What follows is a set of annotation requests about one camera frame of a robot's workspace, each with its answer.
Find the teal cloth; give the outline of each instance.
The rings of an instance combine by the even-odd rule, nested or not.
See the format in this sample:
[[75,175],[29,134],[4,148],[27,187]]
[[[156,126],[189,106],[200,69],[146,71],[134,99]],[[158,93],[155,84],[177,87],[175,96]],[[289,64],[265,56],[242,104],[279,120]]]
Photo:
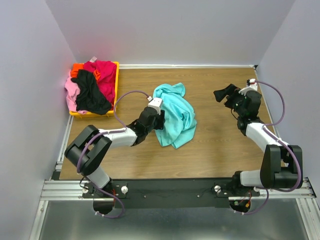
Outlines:
[[195,135],[196,114],[190,103],[183,98],[185,94],[186,88],[181,82],[173,86],[162,84],[153,92],[154,98],[163,100],[161,109],[165,111],[164,129],[155,131],[163,147],[172,145],[177,149]]

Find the yellow basket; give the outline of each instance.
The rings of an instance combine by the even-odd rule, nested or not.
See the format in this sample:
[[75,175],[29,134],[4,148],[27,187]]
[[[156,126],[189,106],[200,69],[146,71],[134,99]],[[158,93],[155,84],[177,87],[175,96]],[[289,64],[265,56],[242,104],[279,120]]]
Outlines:
[[[113,102],[113,106],[115,106],[117,101],[117,92],[118,92],[119,62],[113,61],[113,63],[116,64],[115,84],[114,84],[114,102]],[[113,109],[108,111],[104,115],[95,114],[89,111],[85,114],[80,114],[77,111],[69,111],[69,113],[71,116],[74,116],[76,118],[109,117],[115,114]]]

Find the white wall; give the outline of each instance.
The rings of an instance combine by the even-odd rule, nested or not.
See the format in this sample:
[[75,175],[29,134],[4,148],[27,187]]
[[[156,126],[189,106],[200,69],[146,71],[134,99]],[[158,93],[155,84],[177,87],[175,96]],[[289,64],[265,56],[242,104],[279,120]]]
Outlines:
[[46,0],[79,62],[258,64],[294,0]]
[[0,8],[0,239],[29,239],[67,123],[74,56],[43,0]]
[[[277,127],[285,141],[300,145],[304,176],[320,195],[320,1],[297,0],[267,49],[257,73],[283,93],[286,113]],[[282,113],[281,100],[264,88],[274,120]]]

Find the wooden table surface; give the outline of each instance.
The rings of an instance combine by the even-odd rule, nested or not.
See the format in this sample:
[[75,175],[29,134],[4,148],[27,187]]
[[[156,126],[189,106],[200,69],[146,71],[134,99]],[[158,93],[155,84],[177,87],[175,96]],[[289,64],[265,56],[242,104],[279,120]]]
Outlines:
[[[197,126],[192,141],[178,149],[161,147],[152,131],[134,147],[118,147],[105,155],[101,166],[113,179],[231,177],[235,171],[260,169],[263,152],[237,128],[237,121],[223,102],[216,102],[213,91],[230,83],[243,88],[255,78],[252,68],[121,69],[118,97],[131,90],[150,95],[161,84],[183,83],[184,98],[193,106]],[[147,106],[144,95],[132,93],[118,105],[117,113],[126,124],[137,119]],[[270,122],[262,100],[259,116]],[[87,126],[116,129],[114,117],[74,118],[68,144]],[[76,167],[64,159],[60,179],[77,180]]]

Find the red cloth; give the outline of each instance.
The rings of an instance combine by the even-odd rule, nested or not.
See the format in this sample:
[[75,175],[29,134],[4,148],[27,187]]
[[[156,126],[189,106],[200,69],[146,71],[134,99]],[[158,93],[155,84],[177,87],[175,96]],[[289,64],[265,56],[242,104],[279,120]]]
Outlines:
[[87,61],[83,65],[83,69],[96,73],[94,76],[100,92],[114,105],[117,65],[111,61]]

